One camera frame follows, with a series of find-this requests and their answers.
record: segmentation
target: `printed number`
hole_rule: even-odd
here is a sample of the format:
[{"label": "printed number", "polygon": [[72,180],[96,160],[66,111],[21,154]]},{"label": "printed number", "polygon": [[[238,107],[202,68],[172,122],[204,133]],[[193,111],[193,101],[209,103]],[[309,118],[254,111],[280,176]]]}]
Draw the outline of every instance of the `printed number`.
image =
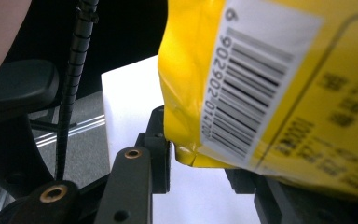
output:
[{"label": "printed number", "polygon": [[202,118],[202,133],[207,137],[207,138],[211,138],[212,137],[212,122],[213,119],[211,117],[213,117],[213,111],[216,109],[216,105],[214,103],[212,103],[209,100],[205,101],[205,107],[204,107],[204,116]]},{"label": "printed number", "polygon": [[227,49],[223,49],[223,48],[219,47],[216,50],[216,54],[221,59],[227,59],[228,58],[228,50]]},{"label": "printed number", "polygon": [[225,48],[231,47],[231,44],[232,44],[232,40],[228,36],[220,36],[220,42],[222,42],[222,45]]},{"label": "printed number", "polygon": [[226,68],[226,64],[225,63],[222,63],[218,58],[215,58],[214,61],[213,61],[213,64],[214,65],[217,65],[217,67],[221,70],[225,69]]},{"label": "printed number", "polygon": [[234,9],[229,8],[226,11],[226,20],[228,20],[228,21],[237,21],[238,20],[237,12]]},{"label": "printed number", "polygon": [[210,93],[212,95],[212,97],[217,98],[218,94],[217,92],[215,92],[211,87],[208,88],[208,93]]},{"label": "printed number", "polygon": [[209,81],[209,84],[211,84],[211,86],[213,88],[215,88],[216,90],[219,90],[220,87],[221,87],[221,84],[220,82],[216,81],[216,79],[212,78],[210,81]]},{"label": "printed number", "polygon": [[217,80],[221,80],[223,78],[223,73],[221,71],[212,70],[212,73]]}]

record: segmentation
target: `gray surface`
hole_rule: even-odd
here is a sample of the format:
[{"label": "gray surface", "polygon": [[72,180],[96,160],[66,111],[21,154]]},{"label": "gray surface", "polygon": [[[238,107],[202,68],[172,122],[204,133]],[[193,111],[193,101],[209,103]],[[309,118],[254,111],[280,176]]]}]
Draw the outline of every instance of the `gray surface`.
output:
[{"label": "gray surface", "polygon": [[[47,112],[30,115],[38,118]],[[102,93],[97,92],[75,102],[71,122],[81,122],[103,115]],[[54,122],[58,119],[58,109]],[[47,132],[34,132],[35,137]],[[48,169],[54,173],[55,143],[39,148]],[[67,159],[64,179],[71,180],[82,188],[92,181],[109,173],[108,149],[105,126],[100,126],[84,133],[71,136],[68,141]]]}]

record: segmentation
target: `barcode label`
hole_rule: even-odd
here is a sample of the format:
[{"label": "barcode label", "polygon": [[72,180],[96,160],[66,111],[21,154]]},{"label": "barcode label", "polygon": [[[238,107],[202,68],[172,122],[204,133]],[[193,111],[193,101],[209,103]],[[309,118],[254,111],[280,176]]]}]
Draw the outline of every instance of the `barcode label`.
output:
[{"label": "barcode label", "polygon": [[235,165],[250,159],[320,24],[267,1],[227,2],[202,107],[203,145]]}]

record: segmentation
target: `yellow package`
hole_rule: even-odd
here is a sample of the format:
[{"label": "yellow package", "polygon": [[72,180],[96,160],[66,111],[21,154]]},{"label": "yellow package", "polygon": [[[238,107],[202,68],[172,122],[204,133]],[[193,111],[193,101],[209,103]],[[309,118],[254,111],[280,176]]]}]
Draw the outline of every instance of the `yellow package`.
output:
[{"label": "yellow package", "polygon": [[158,55],[179,162],[358,198],[358,1],[170,0]]}]

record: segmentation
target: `black armrest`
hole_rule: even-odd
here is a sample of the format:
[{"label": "black armrest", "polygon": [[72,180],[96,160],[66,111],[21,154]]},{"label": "black armrest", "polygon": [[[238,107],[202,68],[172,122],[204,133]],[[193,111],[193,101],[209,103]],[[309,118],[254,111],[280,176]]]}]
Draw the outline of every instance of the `black armrest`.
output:
[{"label": "black armrest", "polygon": [[58,72],[48,61],[4,63],[0,68],[0,122],[50,104],[58,85]]}]

